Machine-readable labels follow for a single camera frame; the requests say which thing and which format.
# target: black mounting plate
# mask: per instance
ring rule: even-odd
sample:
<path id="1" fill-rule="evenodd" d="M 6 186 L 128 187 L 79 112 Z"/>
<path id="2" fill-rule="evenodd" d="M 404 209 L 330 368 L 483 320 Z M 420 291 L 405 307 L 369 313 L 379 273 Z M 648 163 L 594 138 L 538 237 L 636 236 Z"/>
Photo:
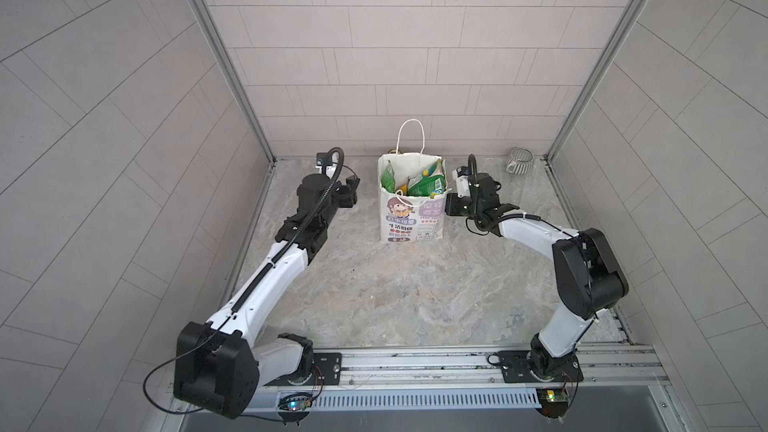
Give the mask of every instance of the black mounting plate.
<path id="1" fill-rule="evenodd" d="M 528 365 L 528 350 L 501 350 L 496 353 L 498 361 L 504 363 L 507 368 L 502 367 L 502 376 L 504 376 L 505 384 L 520 384 L 522 382 L 542 382 L 543 384 L 549 384 L 551 382 L 559 382 L 560 378 L 555 378 L 549 382 L 539 380 L 531 373 L 531 366 Z M 569 360 L 566 365 L 562 367 L 561 372 L 565 372 L 571 379 L 575 379 L 576 382 L 584 380 L 584 374 L 581 373 L 581 367 L 579 366 L 578 359 L 573 356 L 573 360 Z"/>
<path id="2" fill-rule="evenodd" d="M 315 375 L 317 374 L 317 370 L 315 370 L 315 366 L 317 366 L 318 369 L 320 369 L 320 372 L 322 373 L 322 384 L 323 385 L 339 385 L 340 380 L 340 372 L 334 372 L 333 367 L 335 365 L 339 366 L 339 370 L 341 370 L 341 354 L 338 353 L 317 353 L 315 352 L 312 355 L 312 374 L 309 376 L 309 378 L 304 382 L 303 384 L 292 384 L 288 381 L 288 379 L 283 377 L 278 377 L 275 380 L 272 380 L 267 385 L 280 385 L 280 386 L 293 386 L 293 387 L 312 387 L 315 383 Z"/>

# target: robotic arm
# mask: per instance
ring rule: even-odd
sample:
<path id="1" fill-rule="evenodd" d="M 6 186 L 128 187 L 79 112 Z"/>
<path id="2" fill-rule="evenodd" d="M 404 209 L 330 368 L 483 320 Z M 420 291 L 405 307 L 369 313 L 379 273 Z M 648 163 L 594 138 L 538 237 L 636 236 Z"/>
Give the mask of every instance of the robotic arm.
<path id="1" fill-rule="evenodd" d="M 520 207 L 500 203 L 501 184 L 487 173 L 478 173 L 474 156 L 453 177 L 458 193 L 448 194 L 447 215 L 473 220 L 479 230 L 521 242 L 554 263 L 560 304 L 531 340 L 527 367 L 541 381 L 562 378 L 577 363 L 576 344 L 584 333 L 629 292 L 605 235 L 594 228 L 578 231 L 553 226 Z"/>
<path id="2" fill-rule="evenodd" d="M 338 182 L 344 152 L 318 154 L 321 173 L 302 180 L 299 207 L 275 236 L 275 243 L 247 283 L 205 324 L 189 322 L 177 340 L 174 396 L 198 407 L 237 418 L 254 391 L 286 376 L 302 384 L 312 373 L 312 341 L 281 334 L 251 350 L 266 316 L 288 285 L 312 262 L 328 239 L 339 207 L 357 203 L 357 176 Z"/>

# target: cartoon girl illustration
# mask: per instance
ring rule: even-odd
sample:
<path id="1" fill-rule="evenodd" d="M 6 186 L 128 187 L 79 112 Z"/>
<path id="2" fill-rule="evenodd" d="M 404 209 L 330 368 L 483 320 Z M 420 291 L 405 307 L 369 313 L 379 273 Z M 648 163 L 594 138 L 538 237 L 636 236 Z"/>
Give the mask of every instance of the cartoon girl illustration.
<path id="1" fill-rule="evenodd" d="M 413 204 L 400 197 L 390 198 L 386 206 L 389 208 L 389 212 L 392 215 L 401 218 L 408 217 L 410 213 L 413 212 Z"/>

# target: white shopping bag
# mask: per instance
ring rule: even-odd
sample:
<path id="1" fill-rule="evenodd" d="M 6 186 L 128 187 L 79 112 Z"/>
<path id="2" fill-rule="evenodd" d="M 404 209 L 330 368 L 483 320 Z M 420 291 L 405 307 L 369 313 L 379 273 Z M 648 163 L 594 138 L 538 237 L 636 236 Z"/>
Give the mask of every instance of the white shopping bag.
<path id="1" fill-rule="evenodd" d="M 409 177 L 417 177 L 425 168 L 439 160 L 440 156 L 424 154 L 424 127 L 417 119 L 406 120 L 400 126 L 402 128 L 408 122 L 417 122 L 422 128 L 422 151 L 408 152 L 404 154 L 384 154 L 379 157 L 377 167 L 379 181 L 388 163 L 392 163 L 395 170 L 395 183 L 400 186 L 408 182 Z M 400 132 L 397 134 L 397 147 L 400 149 Z M 408 197 L 392 194 L 385 188 L 379 187 L 379 218 L 381 221 L 381 240 L 389 242 L 410 242 L 425 240 L 428 238 L 442 238 L 442 221 L 446 208 L 446 192 L 430 197 Z"/>

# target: tiled wall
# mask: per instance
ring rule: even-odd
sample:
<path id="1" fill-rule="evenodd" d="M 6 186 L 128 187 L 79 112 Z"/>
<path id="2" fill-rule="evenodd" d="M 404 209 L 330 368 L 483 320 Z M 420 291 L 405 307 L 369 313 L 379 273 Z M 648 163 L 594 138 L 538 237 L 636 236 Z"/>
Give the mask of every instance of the tiled wall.
<path id="1" fill-rule="evenodd" d="M 627 1 L 206 0 L 278 156 L 542 154 Z"/>
<path id="2" fill-rule="evenodd" d="M 0 0 L 0 429 L 139 430 L 266 168 L 186 0 Z"/>
<path id="3" fill-rule="evenodd" d="M 698 430 L 768 430 L 766 85 L 768 0 L 650 0 L 554 160 Z"/>

